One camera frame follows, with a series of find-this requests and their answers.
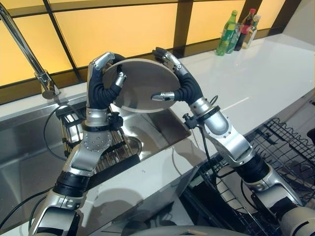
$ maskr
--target metal bolt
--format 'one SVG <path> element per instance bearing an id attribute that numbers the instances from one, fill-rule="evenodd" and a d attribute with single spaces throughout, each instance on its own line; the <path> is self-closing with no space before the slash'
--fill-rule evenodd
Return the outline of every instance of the metal bolt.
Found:
<path id="1" fill-rule="evenodd" d="M 67 201 L 67 203 L 66 203 L 65 206 L 66 206 L 67 208 L 73 208 L 73 203 L 74 203 L 73 200 L 69 199 L 69 200 Z"/>

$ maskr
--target bottle cap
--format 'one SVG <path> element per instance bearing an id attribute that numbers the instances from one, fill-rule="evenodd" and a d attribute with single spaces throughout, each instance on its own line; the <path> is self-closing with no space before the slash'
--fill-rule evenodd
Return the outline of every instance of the bottle cap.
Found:
<path id="1" fill-rule="evenodd" d="M 260 18 L 261 18 L 261 16 L 259 16 L 259 15 L 255 15 L 255 16 L 254 16 L 254 21 L 259 21 L 259 20 L 260 20 Z"/>

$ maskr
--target sink drain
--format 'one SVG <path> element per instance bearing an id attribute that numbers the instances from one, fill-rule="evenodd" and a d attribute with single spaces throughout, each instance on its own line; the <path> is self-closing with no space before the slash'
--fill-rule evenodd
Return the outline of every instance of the sink drain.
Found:
<path id="1" fill-rule="evenodd" d="M 129 143 L 129 146 L 133 152 L 133 154 L 137 154 L 140 155 L 141 151 L 142 151 L 142 143 L 141 141 L 136 138 L 136 137 L 126 137 L 127 142 Z"/>

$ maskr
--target black clamp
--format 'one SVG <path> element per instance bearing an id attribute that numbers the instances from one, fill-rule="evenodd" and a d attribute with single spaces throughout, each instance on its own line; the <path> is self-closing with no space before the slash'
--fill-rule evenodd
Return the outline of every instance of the black clamp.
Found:
<path id="1" fill-rule="evenodd" d="M 123 118 L 119 115 L 119 112 L 112 112 L 108 117 L 110 130 L 118 131 L 124 124 Z"/>
<path id="2" fill-rule="evenodd" d="M 89 132 L 101 132 L 105 130 L 118 131 L 120 127 L 124 124 L 124 120 L 119 116 L 119 112 L 112 112 L 108 117 L 109 124 L 102 126 L 88 126 L 85 121 L 81 123 L 82 129 Z"/>
<path id="3" fill-rule="evenodd" d="M 213 116 L 215 113 L 217 113 L 220 110 L 219 106 L 215 106 L 214 109 L 212 109 L 210 112 L 204 114 L 202 117 L 197 118 L 196 116 L 190 117 L 188 113 L 183 115 L 183 118 L 185 119 L 185 125 L 188 127 L 188 129 L 194 129 L 199 122 L 203 122 L 204 120 L 208 119 L 209 117 Z"/>

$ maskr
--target soy sauce bottle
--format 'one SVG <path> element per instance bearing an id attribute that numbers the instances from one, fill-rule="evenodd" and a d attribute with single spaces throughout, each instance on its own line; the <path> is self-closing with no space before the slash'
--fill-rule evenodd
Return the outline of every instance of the soy sauce bottle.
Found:
<path id="1" fill-rule="evenodd" d="M 246 35 L 248 34 L 248 32 L 250 31 L 250 28 L 252 26 L 255 12 L 256 12 L 256 9 L 251 8 L 248 16 L 242 21 L 241 34 L 240 34 L 240 37 L 238 38 L 237 43 L 235 45 L 235 48 L 234 48 L 235 51 L 241 50 L 244 39 L 245 39 Z"/>

